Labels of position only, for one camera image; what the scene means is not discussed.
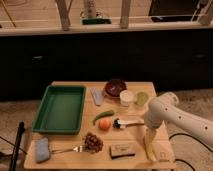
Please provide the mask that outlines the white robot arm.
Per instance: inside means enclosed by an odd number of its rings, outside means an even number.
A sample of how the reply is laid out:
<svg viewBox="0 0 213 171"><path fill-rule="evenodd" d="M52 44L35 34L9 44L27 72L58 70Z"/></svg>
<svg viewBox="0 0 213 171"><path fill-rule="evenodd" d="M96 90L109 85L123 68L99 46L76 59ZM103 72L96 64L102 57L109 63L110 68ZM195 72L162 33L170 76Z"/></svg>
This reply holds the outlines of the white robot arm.
<svg viewBox="0 0 213 171"><path fill-rule="evenodd" d="M178 108L178 104L179 99L172 92L153 98L145 114L145 125L150 129L158 129L163 121L169 121L213 146L213 121L185 112Z"/></svg>

